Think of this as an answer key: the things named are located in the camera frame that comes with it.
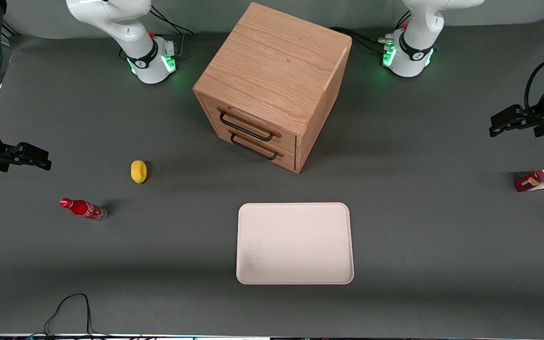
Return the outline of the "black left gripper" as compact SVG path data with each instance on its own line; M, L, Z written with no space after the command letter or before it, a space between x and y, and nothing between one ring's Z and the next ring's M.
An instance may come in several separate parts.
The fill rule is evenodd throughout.
M535 137L544 136L544 94L535 105L529 105L531 84L527 84L524 93L524 108L526 115L522 115L521 105L510 105L490 118L490 137L496 137L501 133L511 130L533 128Z

